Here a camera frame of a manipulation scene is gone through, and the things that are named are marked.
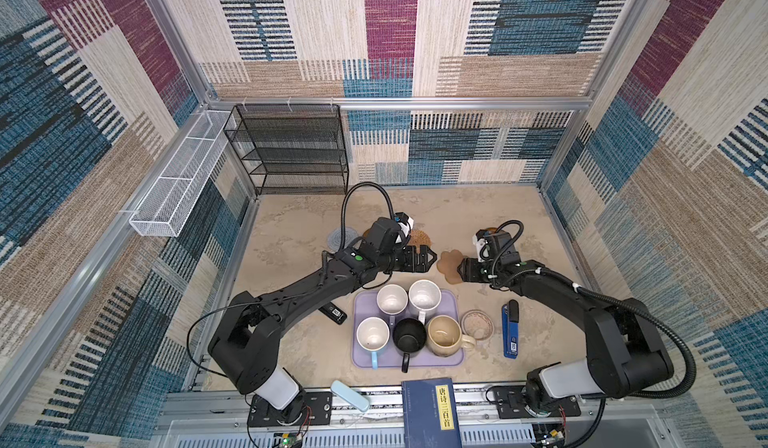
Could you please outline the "white ceramic mug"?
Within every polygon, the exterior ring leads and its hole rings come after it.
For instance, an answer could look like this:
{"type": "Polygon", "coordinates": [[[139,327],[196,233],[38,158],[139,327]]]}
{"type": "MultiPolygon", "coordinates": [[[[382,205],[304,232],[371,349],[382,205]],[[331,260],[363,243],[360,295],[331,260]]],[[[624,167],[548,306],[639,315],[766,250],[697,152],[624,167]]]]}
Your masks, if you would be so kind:
{"type": "Polygon", "coordinates": [[[408,309],[420,323],[426,325],[442,301],[442,292],[430,280],[415,281],[408,290],[408,309]]]}

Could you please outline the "white mug purple outside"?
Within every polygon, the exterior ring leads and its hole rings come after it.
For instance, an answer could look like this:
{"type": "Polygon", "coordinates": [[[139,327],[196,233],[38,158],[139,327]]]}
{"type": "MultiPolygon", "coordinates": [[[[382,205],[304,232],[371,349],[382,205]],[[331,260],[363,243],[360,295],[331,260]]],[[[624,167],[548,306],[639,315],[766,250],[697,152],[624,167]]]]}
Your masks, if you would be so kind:
{"type": "Polygon", "coordinates": [[[389,326],[393,328],[397,317],[402,315],[408,307],[408,294],[401,286],[388,284],[377,292],[376,304],[389,326]]]}

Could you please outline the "woven rattan round coaster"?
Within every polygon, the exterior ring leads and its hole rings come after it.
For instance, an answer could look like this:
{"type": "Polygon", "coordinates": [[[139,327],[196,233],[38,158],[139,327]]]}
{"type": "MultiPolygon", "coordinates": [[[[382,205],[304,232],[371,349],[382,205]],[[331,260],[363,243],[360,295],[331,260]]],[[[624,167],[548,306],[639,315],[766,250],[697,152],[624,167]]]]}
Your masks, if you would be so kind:
{"type": "Polygon", "coordinates": [[[430,237],[422,230],[414,229],[410,233],[409,246],[420,247],[422,245],[430,247],[432,241],[430,237]]]}

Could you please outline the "brown flower-shaped coaster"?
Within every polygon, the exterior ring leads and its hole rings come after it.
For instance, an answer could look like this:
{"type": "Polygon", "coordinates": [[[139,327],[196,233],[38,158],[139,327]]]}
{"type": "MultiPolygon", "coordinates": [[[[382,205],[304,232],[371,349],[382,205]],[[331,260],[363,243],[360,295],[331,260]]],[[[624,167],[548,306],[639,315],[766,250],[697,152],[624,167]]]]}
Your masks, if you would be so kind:
{"type": "Polygon", "coordinates": [[[458,285],[463,282],[459,273],[459,268],[463,262],[464,255],[459,250],[443,251],[437,261],[437,269],[442,273],[446,282],[450,285],[458,285]]]}

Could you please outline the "purple serving tray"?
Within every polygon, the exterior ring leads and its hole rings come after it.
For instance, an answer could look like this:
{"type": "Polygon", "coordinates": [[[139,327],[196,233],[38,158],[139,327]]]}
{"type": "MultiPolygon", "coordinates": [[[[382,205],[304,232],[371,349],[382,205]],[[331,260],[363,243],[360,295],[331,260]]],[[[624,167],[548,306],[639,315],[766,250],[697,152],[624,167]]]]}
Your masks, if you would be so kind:
{"type": "Polygon", "coordinates": [[[396,368],[407,373],[414,368],[453,367],[461,364],[464,350],[448,356],[435,354],[427,346],[427,328],[418,316],[403,312],[395,317],[386,315],[378,306],[374,292],[361,293],[354,300],[354,328],[352,361],[358,368],[396,368]],[[373,318],[373,328],[383,325],[389,329],[387,345],[372,351],[366,341],[368,331],[359,330],[361,324],[373,318]]]}

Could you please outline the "black mug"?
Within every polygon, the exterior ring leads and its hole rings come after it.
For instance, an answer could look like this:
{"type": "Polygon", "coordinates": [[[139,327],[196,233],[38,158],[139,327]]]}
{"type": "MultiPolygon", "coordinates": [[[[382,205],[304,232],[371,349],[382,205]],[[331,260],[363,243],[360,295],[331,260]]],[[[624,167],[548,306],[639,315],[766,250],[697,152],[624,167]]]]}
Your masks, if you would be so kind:
{"type": "Polygon", "coordinates": [[[417,319],[405,318],[395,324],[393,341],[396,349],[402,354],[403,373],[408,372],[412,356],[426,345],[426,339],[426,328],[417,319]]]}

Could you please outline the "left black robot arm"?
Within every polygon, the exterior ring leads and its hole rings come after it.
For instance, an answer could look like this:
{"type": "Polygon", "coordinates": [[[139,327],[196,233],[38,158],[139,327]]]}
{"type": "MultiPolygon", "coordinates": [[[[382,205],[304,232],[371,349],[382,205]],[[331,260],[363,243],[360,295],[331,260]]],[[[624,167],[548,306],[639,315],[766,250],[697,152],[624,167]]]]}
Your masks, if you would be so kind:
{"type": "Polygon", "coordinates": [[[298,412],[304,390],[278,363],[282,337],[299,321],[331,301],[351,294],[380,273],[426,273],[437,260],[427,245],[410,244],[413,221],[396,212],[387,191],[374,182],[348,189],[340,215],[339,248],[321,256],[321,267],[277,291],[252,296],[244,291],[222,310],[207,351],[243,395],[254,394],[278,411],[298,412]],[[346,240],[346,212],[351,195],[364,187],[384,197],[388,215],[368,233],[346,240]]]}

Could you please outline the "white mug blue handle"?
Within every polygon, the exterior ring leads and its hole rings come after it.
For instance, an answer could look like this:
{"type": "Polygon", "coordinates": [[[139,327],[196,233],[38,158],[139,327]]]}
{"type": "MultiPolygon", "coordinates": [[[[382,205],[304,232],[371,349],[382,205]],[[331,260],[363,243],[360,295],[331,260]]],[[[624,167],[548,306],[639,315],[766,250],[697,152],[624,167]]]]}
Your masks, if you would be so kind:
{"type": "Polygon", "coordinates": [[[357,343],[370,354],[371,367],[374,370],[378,368],[378,355],[387,346],[389,339],[389,325],[381,318],[365,318],[357,327],[357,343]]]}

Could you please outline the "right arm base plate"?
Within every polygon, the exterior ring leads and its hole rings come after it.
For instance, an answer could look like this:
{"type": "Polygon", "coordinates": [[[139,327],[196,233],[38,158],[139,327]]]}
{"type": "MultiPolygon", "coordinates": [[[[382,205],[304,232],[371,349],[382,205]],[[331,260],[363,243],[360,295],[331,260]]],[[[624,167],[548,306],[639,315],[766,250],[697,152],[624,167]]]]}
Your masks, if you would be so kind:
{"type": "Polygon", "coordinates": [[[487,401],[492,404],[500,419],[532,419],[579,417],[582,414],[575,397],[555,400],[544,408],[534,409],[527,405],[523,385],[492,385],[486,390],[487,401]]]}

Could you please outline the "black remote control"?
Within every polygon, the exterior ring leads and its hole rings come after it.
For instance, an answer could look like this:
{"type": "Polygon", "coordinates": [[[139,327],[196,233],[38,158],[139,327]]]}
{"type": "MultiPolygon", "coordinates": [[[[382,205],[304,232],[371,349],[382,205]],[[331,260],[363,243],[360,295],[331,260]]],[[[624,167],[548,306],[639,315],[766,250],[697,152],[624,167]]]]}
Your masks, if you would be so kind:
{"type": "Polygon", "coordinates": [[[332,302],[321,306],[319,311],[337,325],[342,325],[348,318],[348,315],[332,302]]]}

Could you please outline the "grey-blue woven round coaster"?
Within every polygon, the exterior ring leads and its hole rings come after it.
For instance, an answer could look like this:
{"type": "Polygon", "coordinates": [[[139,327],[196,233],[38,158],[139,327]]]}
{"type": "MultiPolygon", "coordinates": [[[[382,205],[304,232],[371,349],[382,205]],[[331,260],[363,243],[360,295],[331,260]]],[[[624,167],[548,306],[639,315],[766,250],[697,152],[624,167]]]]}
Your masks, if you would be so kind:
{"type": "Polygon", "coordinates": [[[341,229],[337,228],[332,231],[327,237],[328,251],[335,253],[341,248],[341,238],[344,238],[344,246],[348,246],[359,236],[358,232],[353,228],[346,228],[342,234],[341,229]]]}

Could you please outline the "beige ceramic mug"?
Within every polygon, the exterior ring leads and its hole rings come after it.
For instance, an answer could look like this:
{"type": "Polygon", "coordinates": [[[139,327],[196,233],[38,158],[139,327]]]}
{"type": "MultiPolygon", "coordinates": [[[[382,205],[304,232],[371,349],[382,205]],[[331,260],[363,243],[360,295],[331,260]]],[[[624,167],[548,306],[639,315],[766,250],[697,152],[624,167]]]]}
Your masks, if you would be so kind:
{"type": "Polygon", "coordinates": [[[476,339],[464,334],[458,321],[450,316],[435,316],[427,325],[427,347],[437,356],[449,357],[476,345],[476,339]]]}

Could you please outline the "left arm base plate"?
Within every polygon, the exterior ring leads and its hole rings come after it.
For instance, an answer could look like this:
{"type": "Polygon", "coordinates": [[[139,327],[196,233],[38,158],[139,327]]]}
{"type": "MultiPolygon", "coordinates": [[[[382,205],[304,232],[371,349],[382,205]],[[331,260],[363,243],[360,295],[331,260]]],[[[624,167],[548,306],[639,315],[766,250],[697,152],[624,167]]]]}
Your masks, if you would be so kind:
{"type": "Polygon", "coordinates": [[[330,424],[333,408],[333,395],[330,391],[303,391],[282,410],[274,408],[258,395],[252,395],[248,401],[249,428],[299,427],[305,421],[311,426],[325,426],[330,424]]]}

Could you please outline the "dark blue book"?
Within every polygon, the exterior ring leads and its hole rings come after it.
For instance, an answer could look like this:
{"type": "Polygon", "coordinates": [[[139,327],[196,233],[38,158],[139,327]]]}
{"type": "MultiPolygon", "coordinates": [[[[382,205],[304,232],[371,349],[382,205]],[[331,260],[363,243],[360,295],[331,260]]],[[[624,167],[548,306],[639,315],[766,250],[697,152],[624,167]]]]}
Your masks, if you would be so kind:
{"type": "Polygon", "coordinates": [[[401,389],[405,447],[462,446],[453,381],[450,378],[404,381],[401,389]]]}

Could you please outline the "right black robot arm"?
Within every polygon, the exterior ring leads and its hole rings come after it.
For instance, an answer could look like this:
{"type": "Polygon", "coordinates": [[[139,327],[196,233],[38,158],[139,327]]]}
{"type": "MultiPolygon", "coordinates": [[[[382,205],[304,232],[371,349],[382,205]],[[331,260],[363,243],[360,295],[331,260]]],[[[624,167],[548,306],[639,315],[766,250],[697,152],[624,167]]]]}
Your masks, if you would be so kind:
{"type": "Polygon", "coordinates": [[[461,279],[534,300],[569,320],[585,338],[584,359],[528,373],[523,399],[529,412],[542,416],[571,397],[669,399],[693,387],[692,351],[645,304],[594,292],[538,261],[523,260],[515,246],[521,235],[507,227],[502,223],[475,233],[477,253],[460,262],[461,279]]]}

